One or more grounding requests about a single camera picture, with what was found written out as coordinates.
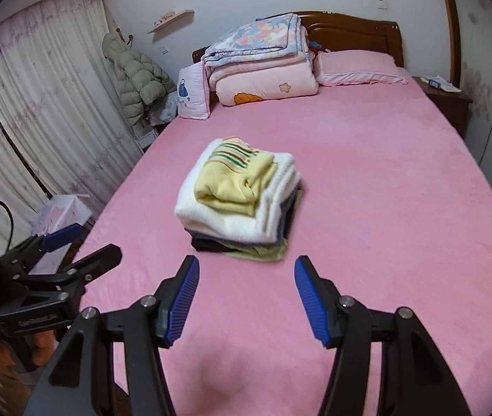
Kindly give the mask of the person left hand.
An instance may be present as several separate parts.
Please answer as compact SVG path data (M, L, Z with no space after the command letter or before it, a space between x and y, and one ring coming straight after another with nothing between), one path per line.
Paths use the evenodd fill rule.
M32 343L32 363L36 366L45 366L58 346L55 332L36 332L32 334Z

